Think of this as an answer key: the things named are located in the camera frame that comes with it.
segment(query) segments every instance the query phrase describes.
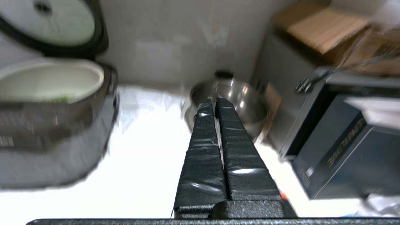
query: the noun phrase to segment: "rice cooker lid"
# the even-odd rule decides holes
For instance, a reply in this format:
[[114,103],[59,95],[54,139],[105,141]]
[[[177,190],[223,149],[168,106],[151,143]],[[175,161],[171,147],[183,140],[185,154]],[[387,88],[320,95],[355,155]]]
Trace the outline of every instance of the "rice cooker lid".
[[0,30],[46,56],[91,58],[108,47],[98,0],[0,0]]

